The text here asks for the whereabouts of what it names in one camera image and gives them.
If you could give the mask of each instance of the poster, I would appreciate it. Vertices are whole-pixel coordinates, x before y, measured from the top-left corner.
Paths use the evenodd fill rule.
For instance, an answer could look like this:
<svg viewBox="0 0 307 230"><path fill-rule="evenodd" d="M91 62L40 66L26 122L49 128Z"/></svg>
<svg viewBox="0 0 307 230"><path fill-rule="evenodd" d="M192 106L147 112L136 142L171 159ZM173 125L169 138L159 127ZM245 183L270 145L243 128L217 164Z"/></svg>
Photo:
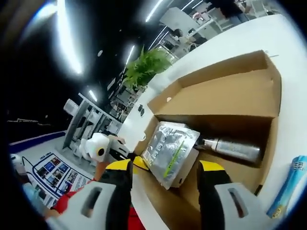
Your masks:
<svg viewBox="0 0 307 230"><path fill-rule="evenodd" d="M76 191L91 180L90 175L78 172L53 152L43 155L36 163L26 156L22 160L32 185L48 208L63 194Z"/></svg>

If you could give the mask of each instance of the person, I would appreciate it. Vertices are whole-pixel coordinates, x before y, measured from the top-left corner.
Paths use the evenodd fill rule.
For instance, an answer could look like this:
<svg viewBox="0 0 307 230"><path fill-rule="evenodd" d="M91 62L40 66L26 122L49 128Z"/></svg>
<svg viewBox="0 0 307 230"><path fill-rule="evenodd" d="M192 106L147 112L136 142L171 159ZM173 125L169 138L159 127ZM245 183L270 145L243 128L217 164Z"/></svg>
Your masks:
<svg viewBox="0 0 307 230"><path fill-rule="evenodd" d="M250 13L252 9L251 0L246 0L246 7L244 9L244 13Z"/></svg>
<svg viewBox="0 0 307 230"><path fill-rule="evenodd" d="M211 7L219 9L234 26L248 21L247 16L234 0L209 0L208 2L212 4Z"/></svg>
<svg viewBox="0 0 307 230"><path fill-rule="evenodd" d="M120 140L122 143L125 143L125 140L123 138L119 138L119 137L115 137L111 135L109 135L108 137ZM99 181L108 165L109 165L109 162L97 162L94 177L88 183L92 181ZM43 204L42 200L40 199L38 195L39 191L35 190L34 187L30 184L30 182L26 182L23 184L23 190L24 190L26 197L28 198L28 200L30 201L34 209L41 216L43 216L44 219L48 219L49 217L59 217L63 212L65 212L69 199L72 196L74 196L77 192L79 192L81 189L83 189L83 187L79 188L77 191L70 191L70 192L63 194L58 199L56 204L49 209ZM128 218L128 229L129 230L130 229L145 230L144 226L142 225L133 207L130 207L129 218Z"/></svg>
<svg viewBox="0 0 307 230"><path fill-rule="evenodd" d="M171 35L178 40L181 44L189 47L189 52L196 48L196 41L194 37L187 38L183 36L183 32L180 29L176 29L170 32Z"/></svg>

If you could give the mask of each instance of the black ceiling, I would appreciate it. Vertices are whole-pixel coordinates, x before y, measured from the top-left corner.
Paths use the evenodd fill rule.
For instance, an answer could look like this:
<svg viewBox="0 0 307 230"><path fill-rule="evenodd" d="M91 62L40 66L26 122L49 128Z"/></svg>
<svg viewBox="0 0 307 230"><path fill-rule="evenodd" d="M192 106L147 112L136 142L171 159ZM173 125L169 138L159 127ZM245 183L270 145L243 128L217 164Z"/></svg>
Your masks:
<svg viewBox="0 0 307 230"><path fill-rule="evenodd" d="M163 28L159 19L169 7L182 7L190 0L163 0L149 22L145 19L159 0L65 0L74 45L82 59L83 72L69 71L57 47L57 14L20 37L10 62L7 88L8 111L13 117L39 119L45 115L58 122L68 98L78 102L78 93L92 89L97 104L109 104L118 87L132 45L137 58ZM108 84L117 78L107 91Z"/></svg>

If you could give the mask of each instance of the potted plant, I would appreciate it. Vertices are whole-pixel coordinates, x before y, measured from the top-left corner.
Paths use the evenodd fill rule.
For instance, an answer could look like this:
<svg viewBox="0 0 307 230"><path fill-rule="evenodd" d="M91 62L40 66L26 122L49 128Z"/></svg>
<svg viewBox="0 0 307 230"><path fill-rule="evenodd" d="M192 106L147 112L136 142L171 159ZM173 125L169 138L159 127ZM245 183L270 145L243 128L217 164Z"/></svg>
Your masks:
<svg viewBox="0 0 307 230"><path fill-rule="evenodd" d="M164 51L152 49L144 52L143 47L138 59L127 65L125 82L131 88L146 86L156 74L163 72L170 65Z"/></svg>

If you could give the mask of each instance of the office desk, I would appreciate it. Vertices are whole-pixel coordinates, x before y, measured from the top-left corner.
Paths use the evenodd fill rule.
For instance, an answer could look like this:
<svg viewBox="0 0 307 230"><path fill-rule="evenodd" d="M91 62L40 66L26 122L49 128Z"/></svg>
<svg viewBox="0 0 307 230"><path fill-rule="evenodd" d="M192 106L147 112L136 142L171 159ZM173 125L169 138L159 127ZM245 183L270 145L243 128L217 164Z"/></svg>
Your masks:
<svg viewBox="0 0 307 230"><path fill-rule="evenodd" d="M205 22L203 25L201 25L200 27L198 27L195 31L193 31L192 33L190 33L187 38L193 37L195 34L199 33L200 36L206 38L207 40L213 38L214 36L218 35L218 33L212 29L210 27L211 23L215 23L213 19L210 19L209 21ZM208 27L208 29L210 30L209 32L205 32L202 31L204 30L206 27Z"/></svg>
<svg viewBox="0 0 307 230"><path fill-rule="evenodd" d="M261 49L271 57L282 76L275 155L258 195L263 208L267 210L286 179L292 159L307 152L307 51L288 20L282 15L271 15L231 28L194 49L157 77L160 78L160 90L163 90L174 80L198 69ZM146 91L140 100L143 105L159 93L152 88ZM136 146L138 137L126 132L125 127L133 129L133 133L141 133L139 137L144 135L143 131L153 116L148 108L145 110L146 118L140 118L135 113L129 114L119 131L118 135L122 135L131 148Z"/></svg>

